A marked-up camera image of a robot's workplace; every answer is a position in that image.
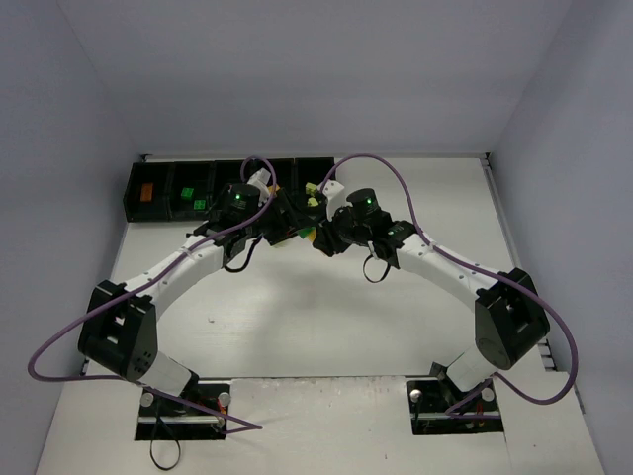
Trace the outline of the green small lego brick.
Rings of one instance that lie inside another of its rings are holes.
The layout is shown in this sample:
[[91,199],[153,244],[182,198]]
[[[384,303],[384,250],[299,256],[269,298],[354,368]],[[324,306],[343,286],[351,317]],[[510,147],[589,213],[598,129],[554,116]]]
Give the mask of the green small lego brick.
[[189,187],[185,187],[182,189],[181,191],[181,199],[182,200],[186,200],[186,201],[190,201],[193,199],[194,196],[194,189],[193,188],[189,188]]

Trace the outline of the orange lego brick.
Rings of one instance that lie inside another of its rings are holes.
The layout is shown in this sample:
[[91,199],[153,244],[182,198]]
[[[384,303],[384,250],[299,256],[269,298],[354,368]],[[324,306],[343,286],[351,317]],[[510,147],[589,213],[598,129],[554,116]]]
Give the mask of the orange lego brick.
[[153,184],[143,183],[140,187],[139,201],[141,203],[150,203],[153,197]]

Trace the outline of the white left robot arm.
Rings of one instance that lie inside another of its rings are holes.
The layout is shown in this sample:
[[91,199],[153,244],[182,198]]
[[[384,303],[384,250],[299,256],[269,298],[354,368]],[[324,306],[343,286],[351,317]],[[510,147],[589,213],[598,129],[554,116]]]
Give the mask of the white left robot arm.
[[104,281],[96,286],[81,327],[79,351],[123,380],[188,397],[199,377],[159,350],[157,324],[162,314],[203,278],[225,269],[249,240],[276,243],[296,229],[284,189],[253,183],[228,186],[208,219],[180,248],[124,283]]

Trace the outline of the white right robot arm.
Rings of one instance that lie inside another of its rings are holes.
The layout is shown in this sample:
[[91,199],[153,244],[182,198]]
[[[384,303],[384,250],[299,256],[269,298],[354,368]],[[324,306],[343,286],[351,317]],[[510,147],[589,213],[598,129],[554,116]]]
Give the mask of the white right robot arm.
[[460,301],[474,317],[474,343],[444,370],[446,378],[466,393],[497,370],[509,370],[549,332],[540,305],[504,277],[530,292],[531,277],[514,268],[494,278],[471,262],[467,268],[440,254],[413,223],[395,221],[381,209],[371,188],[350,194],[336,181],[319,185],[325,199],[327,223],[335,238],[347,245],[367,247],[389,266],[422,277]]

